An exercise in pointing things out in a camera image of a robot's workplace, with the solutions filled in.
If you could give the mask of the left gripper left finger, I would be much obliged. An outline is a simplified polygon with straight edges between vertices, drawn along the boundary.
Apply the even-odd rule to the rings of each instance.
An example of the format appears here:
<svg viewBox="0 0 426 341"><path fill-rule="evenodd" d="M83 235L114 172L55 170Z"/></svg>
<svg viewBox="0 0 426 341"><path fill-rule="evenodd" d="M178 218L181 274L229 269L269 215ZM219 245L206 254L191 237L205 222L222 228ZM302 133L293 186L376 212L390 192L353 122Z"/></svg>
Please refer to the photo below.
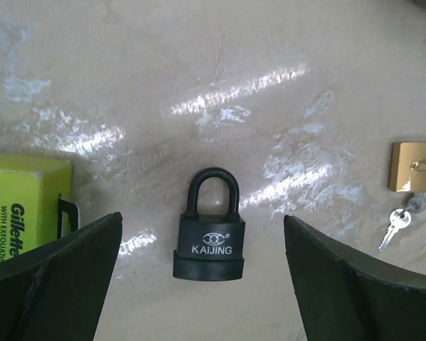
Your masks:
<svg viewBox="0 0 426 341"><path fill-rule="evenodd" d="M114 212L0 262L0 340L93 340L121 240Z"/></svg>

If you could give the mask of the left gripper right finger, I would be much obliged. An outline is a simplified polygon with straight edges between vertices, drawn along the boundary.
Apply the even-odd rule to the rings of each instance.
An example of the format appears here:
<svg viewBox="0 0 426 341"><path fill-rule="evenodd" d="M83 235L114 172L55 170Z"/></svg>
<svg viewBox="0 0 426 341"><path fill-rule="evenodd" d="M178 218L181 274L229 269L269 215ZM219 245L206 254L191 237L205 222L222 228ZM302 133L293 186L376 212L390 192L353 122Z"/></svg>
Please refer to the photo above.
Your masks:
<svg viewBox="0 0 426 341"><path fill-rule="evenodd" d="M426 275L284 217L289 271L308 340L426 340Z"/></svg>

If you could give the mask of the small silver keys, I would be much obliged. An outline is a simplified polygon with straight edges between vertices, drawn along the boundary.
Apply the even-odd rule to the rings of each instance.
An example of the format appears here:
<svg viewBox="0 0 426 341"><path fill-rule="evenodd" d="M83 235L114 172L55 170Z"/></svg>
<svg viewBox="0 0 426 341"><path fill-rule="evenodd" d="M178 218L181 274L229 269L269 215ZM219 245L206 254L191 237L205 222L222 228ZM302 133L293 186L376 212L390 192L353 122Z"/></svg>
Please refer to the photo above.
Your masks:
<svg viewBox="0 0 426 341"><path fill-rule="evenodd" d="M426 208L426 196L424 193L410 194L403 208L393 210L389 215L387 232L380 243L378 250L383 251L391 242L395 234L405 229L412 222L412 215L421 213Z"/></svg>

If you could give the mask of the black padlock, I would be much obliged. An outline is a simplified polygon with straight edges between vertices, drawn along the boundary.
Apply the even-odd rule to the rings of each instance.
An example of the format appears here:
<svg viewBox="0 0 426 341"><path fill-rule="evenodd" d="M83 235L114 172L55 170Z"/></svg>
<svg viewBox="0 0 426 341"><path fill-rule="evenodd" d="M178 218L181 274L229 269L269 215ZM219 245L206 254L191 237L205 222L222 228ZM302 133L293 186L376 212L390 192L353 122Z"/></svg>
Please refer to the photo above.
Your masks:
<svg viewBox="0 0 426 341"><path fill-rule="evenodd" d="M228 211L224 215L198 212L201 185L220 178L228 186ZM240 190L229 171L210 167L194 175L186 209L180 215L174 250L173 277L189 281L234 281L243 277L245 221L239 213Z"/></svg>

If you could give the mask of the brass padlock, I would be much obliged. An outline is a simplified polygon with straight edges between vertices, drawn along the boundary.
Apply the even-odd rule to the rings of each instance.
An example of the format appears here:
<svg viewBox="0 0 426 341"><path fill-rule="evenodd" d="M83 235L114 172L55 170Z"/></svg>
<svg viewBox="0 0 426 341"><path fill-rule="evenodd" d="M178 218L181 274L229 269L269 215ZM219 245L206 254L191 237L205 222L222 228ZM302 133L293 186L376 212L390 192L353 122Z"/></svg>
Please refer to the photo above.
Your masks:
<svg viewBox="0 0 426 341"><path fill-rule="evenodd" d="M426 193L426 142L394 142L388 187L400 193Z"/></svg>

